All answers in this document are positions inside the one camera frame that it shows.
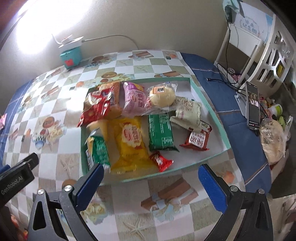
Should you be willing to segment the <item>red white biscuit packet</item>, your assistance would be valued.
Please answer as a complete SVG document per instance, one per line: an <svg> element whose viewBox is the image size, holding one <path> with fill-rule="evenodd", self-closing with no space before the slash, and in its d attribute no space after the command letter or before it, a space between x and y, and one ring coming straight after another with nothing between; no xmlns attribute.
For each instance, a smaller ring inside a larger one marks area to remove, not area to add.
<svg viewBox="0 0 296 241"><path fill-rule="evenodd" d="M180 146L185 149L207 151L209 150L207 144L211 131L212 127L208 123L201 121L201 130L198 132L191 132L184 144L180 144Z"/></svg>

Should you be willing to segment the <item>pale green snack packet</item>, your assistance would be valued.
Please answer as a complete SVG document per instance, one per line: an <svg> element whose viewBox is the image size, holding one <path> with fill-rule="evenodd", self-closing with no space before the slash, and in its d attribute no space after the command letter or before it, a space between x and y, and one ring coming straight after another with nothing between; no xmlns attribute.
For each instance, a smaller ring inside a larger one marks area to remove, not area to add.
<svg viewBox="0 0 296 241"><path fill-rule="evenodd" d="M170 117L170 122L188 131L199 132L201 130L202 104L197 101L177 96L174 102L175 115Z"/></svg>

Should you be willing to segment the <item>round bun clear wrapper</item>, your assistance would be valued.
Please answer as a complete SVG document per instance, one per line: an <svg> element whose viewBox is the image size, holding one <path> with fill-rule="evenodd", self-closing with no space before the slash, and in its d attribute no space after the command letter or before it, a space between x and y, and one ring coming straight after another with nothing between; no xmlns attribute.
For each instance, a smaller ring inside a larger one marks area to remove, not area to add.
<svg viewBox="0 0 296 241"><path fill-rule="evenodd" d="M162 114L176 110L177 87L177 84L165 82L148 88L143 115Z"/></svg>

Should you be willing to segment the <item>checkered food-print table mat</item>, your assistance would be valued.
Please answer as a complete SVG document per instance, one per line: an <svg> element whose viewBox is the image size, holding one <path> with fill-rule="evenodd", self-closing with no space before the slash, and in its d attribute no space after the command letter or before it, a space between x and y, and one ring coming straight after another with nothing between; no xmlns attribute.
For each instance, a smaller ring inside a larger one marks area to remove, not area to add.
<svg viewBox="0 0 296 241"><path fill-rule="evenodd" d="M44 188L59 191L65 180L82 175L81 131L77 123L82 100L90 87L107 81L151 78L177 71L196 85L198 71L213 73L214 65L194 54L177 53L166 59L166 51L152 51L151 57L130 60L128 53L108 54L107 62L59 74L47 72L17 90L7 108L6 127L1 134L3 164L15 165L35 152L40 158L34 180L8 203L20 225L28 226L33 195ZM140 203L153 193L183 178L197 196L180 204L165 220L159 220ZM197 166L144 178L105 185L99 189L83 217L99 240L204 240L220 217L197 177Z"/></svg>

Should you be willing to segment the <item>green striped biscuit packet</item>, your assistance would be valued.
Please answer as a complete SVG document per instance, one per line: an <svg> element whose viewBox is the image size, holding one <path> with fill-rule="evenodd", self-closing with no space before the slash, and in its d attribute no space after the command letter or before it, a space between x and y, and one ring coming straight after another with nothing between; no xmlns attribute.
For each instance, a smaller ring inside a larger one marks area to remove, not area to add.
<svg viewBox="0 0 296 241"><path fill-rule="evenodd" d="M101 164L104 170L110 170L110 161L107 145L102 136L89 136L86 140L86 157L88 168Z"/></svg>

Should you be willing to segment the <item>white green jar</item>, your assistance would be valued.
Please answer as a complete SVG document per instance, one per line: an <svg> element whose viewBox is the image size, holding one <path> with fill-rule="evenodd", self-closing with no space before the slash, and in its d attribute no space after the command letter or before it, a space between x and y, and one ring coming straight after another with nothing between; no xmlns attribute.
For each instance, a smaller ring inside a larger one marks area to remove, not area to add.
<svg viewBox="0 0 296 241"><path fill-rule="evenodd" d="M280 104L272 105L269 109L271 116L279 117L282 115L283 109Z"/></svg>

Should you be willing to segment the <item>large red snack packet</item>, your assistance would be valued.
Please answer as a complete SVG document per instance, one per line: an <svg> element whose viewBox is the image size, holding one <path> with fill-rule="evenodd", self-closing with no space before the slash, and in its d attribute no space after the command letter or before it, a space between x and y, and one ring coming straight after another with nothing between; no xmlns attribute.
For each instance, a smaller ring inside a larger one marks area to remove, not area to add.
<svg viewBox="0 0 296 241"><path fill-rule="evenodd" d="M104 119L110 111L112 99L111 88L88 93L77 126L86 126L94 121Z"/></svg>

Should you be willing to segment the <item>yellow snack packet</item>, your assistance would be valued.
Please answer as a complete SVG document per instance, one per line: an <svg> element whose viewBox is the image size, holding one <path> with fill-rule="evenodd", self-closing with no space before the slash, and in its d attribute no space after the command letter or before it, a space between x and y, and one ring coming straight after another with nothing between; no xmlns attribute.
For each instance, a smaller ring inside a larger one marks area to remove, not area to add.
<svg viewBox="0 0 296 241"><path fill-rule="evenodd" d="M149 169L154 165L145 146L141 118L116 118L109 122L119 153L117 161L111 164L111 170L118 174Z"/></svg>

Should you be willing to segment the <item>white tray teal rim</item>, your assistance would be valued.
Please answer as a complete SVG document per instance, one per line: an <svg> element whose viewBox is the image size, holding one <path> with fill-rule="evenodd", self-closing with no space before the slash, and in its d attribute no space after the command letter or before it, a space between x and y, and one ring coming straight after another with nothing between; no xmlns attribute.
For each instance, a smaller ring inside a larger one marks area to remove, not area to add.
<svg viewBox="0 0 296 241"><path fill-rule="evenodd" d="M224 130L224 127L215 114L214 109L206 99L201 89L189 77L173 77L173 78L144 78L134 79L133 83L139 84L147 90L148 88L170 82L177 85L176 95L185 97L188 100L194 100L201 103L201 120L209 124L212 128L209 131L208 139L205 140L207 150L197 151L193 149L184 148L185 143L190 132L179 125L172 124L172 132L174 143L177 147L175 151L161 151L161 155L166 159L173 160L172 165L166 171L160 172L157 166L149 168L139 168L135 171L118 174L114 171L106 171L103 179L104 184L115 184L119 182L129 182L160 176L161 174L168 174L179 170L184 170L189 167L196 167L198 164L214 158L219 154L231 148L229 139Z"/></svg>

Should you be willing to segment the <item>dark green snack packet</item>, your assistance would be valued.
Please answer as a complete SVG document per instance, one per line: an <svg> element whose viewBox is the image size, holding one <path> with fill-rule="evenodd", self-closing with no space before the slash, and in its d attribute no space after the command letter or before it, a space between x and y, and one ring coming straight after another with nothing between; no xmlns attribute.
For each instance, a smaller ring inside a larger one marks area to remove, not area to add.
<svg viewBox="0 0 296 241"><path fill-rule="evenodd" d="M150 114L149 124L149 150L154 151L178 151L174 143L171 129L170 116L165 114Z"/></svg>

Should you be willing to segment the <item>smartphone on stand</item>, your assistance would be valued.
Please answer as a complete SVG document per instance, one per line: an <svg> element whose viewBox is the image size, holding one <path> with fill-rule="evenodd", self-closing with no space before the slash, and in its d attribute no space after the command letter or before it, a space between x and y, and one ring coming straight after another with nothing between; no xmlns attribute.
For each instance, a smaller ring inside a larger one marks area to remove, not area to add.
<svg viewBox="0 0 296 241"><path fill-rule="evenodd" d="M250 82L245 82L246 118L251 130L258 130L260 126L260 102L258 88Z"/></svg>

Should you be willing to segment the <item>teal box with red sticker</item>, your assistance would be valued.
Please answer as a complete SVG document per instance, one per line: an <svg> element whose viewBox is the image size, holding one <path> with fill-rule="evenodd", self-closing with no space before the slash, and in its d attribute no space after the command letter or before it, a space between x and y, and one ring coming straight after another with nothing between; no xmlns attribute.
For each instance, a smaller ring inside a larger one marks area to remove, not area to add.
<svg viewBox="0 0 296 241"><path fill-rule="evenodd" d="M80 64L82 60L82 54L80 47L76 47L70 50L66 50L60 54L60 58L66 69L71 69Z"/></svg>

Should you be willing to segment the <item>pink snack packet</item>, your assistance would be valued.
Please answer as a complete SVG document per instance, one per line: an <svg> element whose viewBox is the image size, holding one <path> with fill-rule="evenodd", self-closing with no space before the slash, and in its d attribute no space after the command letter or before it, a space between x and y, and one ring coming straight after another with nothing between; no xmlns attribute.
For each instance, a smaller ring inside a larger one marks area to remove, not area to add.
<svg viewBox="0 0 296 241"><path fill-rule="evenodd" d="M123 116L141 116L145 111L147 96L142 85L125 82L123 84L125 92L125 105L122 109Z"/></svg>

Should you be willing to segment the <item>white power strip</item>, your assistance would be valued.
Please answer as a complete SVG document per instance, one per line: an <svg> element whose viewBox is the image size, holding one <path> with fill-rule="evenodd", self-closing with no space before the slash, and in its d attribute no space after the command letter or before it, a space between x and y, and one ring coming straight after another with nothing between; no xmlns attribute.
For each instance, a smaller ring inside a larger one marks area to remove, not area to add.
<svg viewBox="0 0 296 241"><path fill-rule="evenodd" d="M66 51L69 49L80 47L82 45L82 40L83 40L83 36L74 38L73 35L69 35L68 37L64 38L61 41L59 49Z"/></svg>

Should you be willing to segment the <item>white shelf rack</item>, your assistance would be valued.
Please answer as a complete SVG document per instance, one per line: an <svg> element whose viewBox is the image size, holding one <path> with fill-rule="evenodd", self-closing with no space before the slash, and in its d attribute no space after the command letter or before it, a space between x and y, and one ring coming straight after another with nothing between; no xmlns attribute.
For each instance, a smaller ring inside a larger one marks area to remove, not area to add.
<svg viewBox="0 0 296 241"><path fill-rule="evenodd" d="M295 70L295 40L275 11L262 1L223 1L227 30L214 62L236 87L250 82L270 97L283 84L290 70ZM234 80L227 62L221 57L234 47L247 56L240 78Z"/></svg>

